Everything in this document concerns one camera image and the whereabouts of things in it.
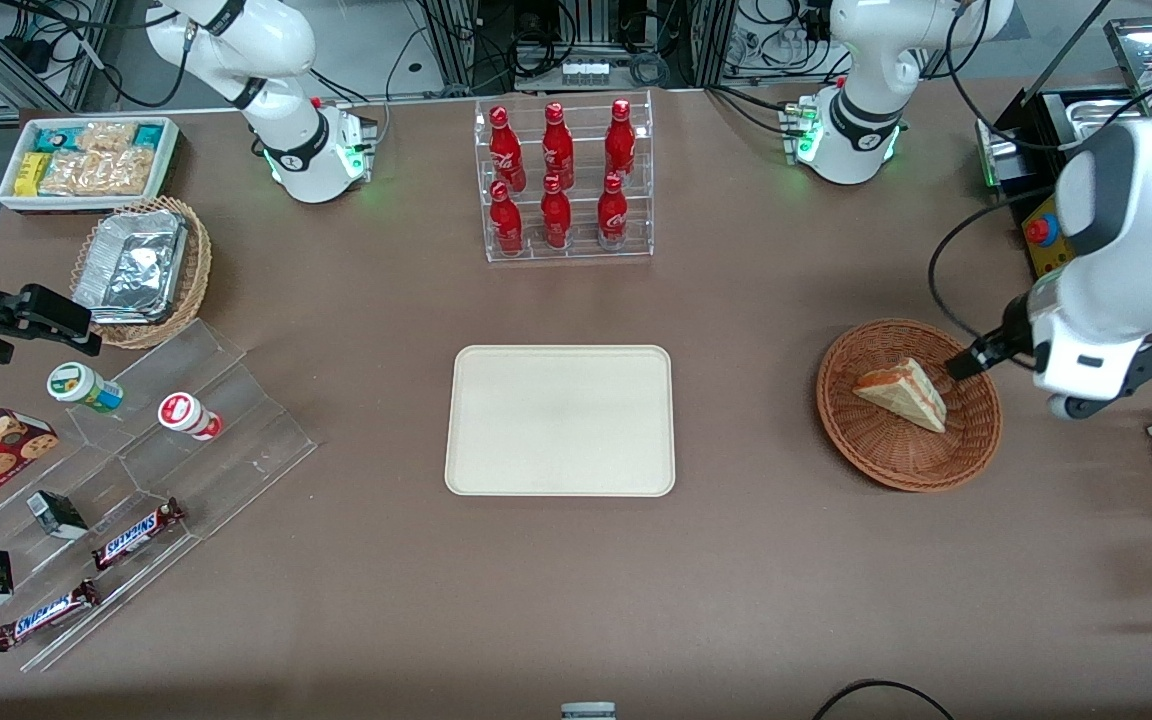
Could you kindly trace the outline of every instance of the bottle with green label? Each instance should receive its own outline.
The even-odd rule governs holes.
[[[106,381],[82,363],[65,363],[52,370],[47,392],[61,402],[77,402],[98,414],[113,414],[123,402],[123,388],[118,382]]]

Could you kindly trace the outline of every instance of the foil container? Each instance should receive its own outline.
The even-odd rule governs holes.
[[[92,323],[158,324],[172,314],[189,222],[169,210],[109,215],[96,226],[74,302]]]

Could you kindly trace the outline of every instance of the table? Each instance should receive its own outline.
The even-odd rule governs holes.
[[[973,91],[996,111],[1018,84]],[[999,367],[1000,454],[940,497],[877,487],[814,417],[838,334],[947,327],[925,263],[987,200],[952,88],[920,88],[862,187],[787,168],[702,92],[654,103],[657,256],[585,268],[485,263],[471,101],[396,106],[376,181],[324,206],[270,182],[238,114],[179,115],[174,194],[215,245],[202,314],[323,446],[54,670],[0,662],[0,717],[790,719],[863,676],[978,720],[1152,717],[1152,384],[1070,424]],[[66,287],[91,223],[5,211],[0,287]],[[956,243],[946,297],[992,327],[1028,288],[1016,233],[1000,213]],[[666,348],[676,487],[454,497],[471,343]],[[61,414],[41,379],[68,357],[20,343],[0,406]]]

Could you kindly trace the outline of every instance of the coca-cola bottle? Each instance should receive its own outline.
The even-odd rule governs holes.
[[[556,174],[563,190],[576,184],[576,151],[573,150],[573,132],[563,121],[563,106],[558,103],[545,105],[545,137],[540,141],[545,151],[545,174]]]
[[[518,255],[522,252],[522,214],[518,206],[509,199],[509,188],[503,181],[492,181],[492,232],[495,233],[500,252]]]
[[[602,179],[602,196],[598,199],[598,243],[602,250],[617,251],[626,247],[626,211],[628,202],[621,192],[621,174],[607,173]]]
[[[554,173],[545,176],[545,196],[540,198],[540,214],[545,218],[545,242],[554,250],[567,248],[573,227],[573,205],[563,194],[561,179]]]
[[[509,113],[502,106],[488,112],[492,122],[492,164],[497,179],[508,183],[509,190],[522,192],[526,188],[526,173],[522,169],[522,145],[518,136],[509,127]]]
[[[634,126],[630,124],[630,101],[612,103],[612,127],[607,128],[607,172],[628,179],[634,173]]]

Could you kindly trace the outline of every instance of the wicker basket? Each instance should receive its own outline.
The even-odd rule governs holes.
[[[169,210],[180,213],[189,222],[189,234],[184,247],[184,266],[180,268],[175,306],[165,323],[157,325],[97,325],[92,323],[92,332],[99,334],[105,342],[127,350],[146,350],[169,340],[184,328],[198,314],[202,296],[207,291],[207,273],[211,272],[211,240],[207,228],[198,222],[198,215],[183,202],[173,197],[156,197],[153,200],[136,202],[127,209],[115,210],[115,213],[150,213],[154,210]],[[91,249],[96,228],[88,233],[88,242],[78,251],[78,260],[74,263],[69,278],[69,293],[78,287],[78,276],[83,265],[88,264],[88,250]]]
[[[817,376],[817,409],[829,439],[884,486],[940,492],[977,477],[998,450],[1002,414],[988,376],[954,382],[945,372],[945,361],[960,350],[954,338],[911,320],[876,320],[842,334]],[[945,397],[945,433],[920,429],[851,393],[861,376],[902,357],[918,361]]]

